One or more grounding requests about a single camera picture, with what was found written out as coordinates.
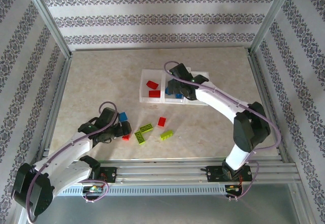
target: table surface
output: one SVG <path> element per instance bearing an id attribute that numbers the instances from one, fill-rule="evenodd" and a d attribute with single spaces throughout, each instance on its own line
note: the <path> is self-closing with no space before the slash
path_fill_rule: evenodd
<path id="1" fill-rule="evenodd" d="M 121 138 L 98 144 L 88 155 L 97 160 L 225 157 L 233 145 L 233 125 L 209 106 L 149 104 L 139 102 L 142 69 L 163 69 L 175 60 L 192 71 L 209 72 L 210 81 L 220 89 L 247 102 L 261 99 L 243 47 L 77 51 L 64 90 L 50 153 L 64 144 L 78 127 L 98 116 L 99 105 L 112 101 L 119 112 L 126 112 L 132 127 L 129 141 Z M 164 129 L 157 127 L 166 117 Z M 151 123 L 146 142 L 139 145 L 134 135 L 140 126 Z M 160 134 L 173 130 L 174 136 L 160 140 Z M 273 137 L 259 147 L 270 146 Z M 276 156 L 277 149 L 258 152 Z"/>

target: lime green lego brick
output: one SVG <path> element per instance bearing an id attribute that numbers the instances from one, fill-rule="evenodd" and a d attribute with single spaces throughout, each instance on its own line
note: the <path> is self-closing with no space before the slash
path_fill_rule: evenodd
<path id="1" fill-rule="evenodd" d="M 139 144 L 143 144 L 145 142 L 145 140 L 142 136 L 142 133 L 140 131 L 137 131 L 134 134 L 136 135 L 136 138 L 137 138 Z"/>
<path id="2" fill-rule="evenodd" d="M 169 130 L 163 134 L 160 135 L 161 140 L 165 140 L 167 138 L 170 138 L 171 136 L 174 135 L 174 132 L 172 130 Z"/>
<path id="3" fill-rule="evenodd" d="M 143 133 L 146 133 L 146 132 L 149 132 L 153 130 L 153 127 L 151 125 L 151 123 L 147 124 L 147 125 L 144 125 L 144 126 L 141 126 L 140 127 L 140 132 L 143 134 Z"/>

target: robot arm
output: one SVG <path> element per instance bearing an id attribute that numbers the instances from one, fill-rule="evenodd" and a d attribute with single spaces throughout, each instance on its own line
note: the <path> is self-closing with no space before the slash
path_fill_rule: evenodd
<path id="1" fill-rule="evenodd" d="M 222 113 L 233 123 L 233 139 L 235 145 L 222 165 L 225 175 L 229 179 L 234 179 L 245 165 L 249 154 L 271 133 L 270 126 L 264 120 L 238 105 L 245 105 L 265 116 L 262 105 L 258 102 L 248 104 L 247 102 L 238 100 L 217 88 L 202 75 L 193 77 L 182 63 L 170 69 L 170 73 L 177 78 L 202 84 L 214 89 L 209 90 L 200 88 L 175 79 L 168 82 L 168 90 L 171 93 L 180 93 L 188 100 L 202 101 Z M 223 94 L 226 94 L 233 101 L 237 102 L 237 104 L 229 102 L 214 91 L 222 91 Z"/>
<path id="2" fill-rule="evenodd" d="M 11 193 L 12 199 L 26 208 L 28 188 L 36 174 L 39 174 L 32 187 L 29 200 L 31 213 L 34 216 L 38 216 L 48 208 L 53 198 L 62 190 L 85 179 L 99 179 L 100 163 L 87 155 L 81 156 L 95 147 L 99 142 L 110 143 L 112 139 L 130 134 L 131 126 L 129 122 L 119 122 L 117 113 L 117 118 L 114 118 L 115 124 L 112 124 L 100 133 L 78 140 L 77 142 L 75 141 L 108 126 L 110 121 L 113 120 L 114 113 L 115 110 L 105 108 L 99 118 L 95 117 L 91 121 L 82 124 L 78 128 L 78 132 L 53 154 L 36 162 L 34 165 L 23 164 L 17 172 Z M 58 155 L 53 158 L 51 163 L 47 164 L 49 159 L 56 154 Z"/>

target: patterned wallpaper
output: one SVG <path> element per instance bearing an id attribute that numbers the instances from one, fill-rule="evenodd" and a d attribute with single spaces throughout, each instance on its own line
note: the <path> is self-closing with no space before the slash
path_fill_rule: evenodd
<path id="1" fill-rule="evenodd" d="M 249 47 L 273 0 L 44 0 L 71 50 Z"/>
<path id="2" fill-rule="evenodd" d="M 0 0 L 0 224 L 18 168 L 35 160 L 65 57 L 31 0 Z"/>
<path id="3" fill-rule="evenodd" d="M 324 0 L 285 0 L 256 53 L 317 223 L 325 223 L 324 5 Z"/>

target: clear plastic bin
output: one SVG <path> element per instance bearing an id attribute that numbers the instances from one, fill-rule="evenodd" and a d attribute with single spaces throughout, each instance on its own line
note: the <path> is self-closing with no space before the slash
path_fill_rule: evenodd
<path id="1" fill-rule="evenodd" d="M 191 72 L 193 76 L 203 75 L 206 78 L 209 78 L 209 73 L 207 72 Z M 166 74 L 163 70 L 150 70 L 143 69 L 141 73 L 141 81 L 140 81 L 140 89 L 139 96 L 140 102 L 146 103 L 159 103 L 159 104 L 179 104 L 179 105 L 207 105 L 201 101 L 189 101 L 186 98 L 177 99 L 175 95 L 168 95 L 165 93 L 165 89 L 168 85 L 168 81 L 172 78 Z M 149 91 L 152 90 L 147 86 L 148 81 L 152 81 L 158 84 L 158 88 L 156 90 L 160 90 L 160 98 L 150 98 Z"/>

